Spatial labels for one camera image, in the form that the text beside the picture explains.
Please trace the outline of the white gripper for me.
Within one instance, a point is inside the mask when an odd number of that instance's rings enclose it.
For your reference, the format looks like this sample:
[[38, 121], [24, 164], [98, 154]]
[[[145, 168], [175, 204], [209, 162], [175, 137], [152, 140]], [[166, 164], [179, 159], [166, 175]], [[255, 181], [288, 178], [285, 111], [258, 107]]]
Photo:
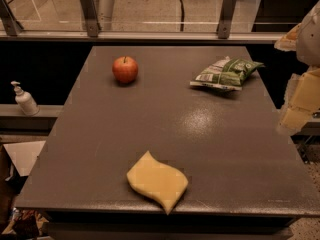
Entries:
[[[320, 1], [301, 24], [275, 42], [274, 48], [285, 52], [296, 50], [300, 62], [320, 66]], [[285, 90], [277, 131], [283, 135], [298, 133], [319, 109], [320, 68], [309, 67], [302, 75], [292, 74]]]

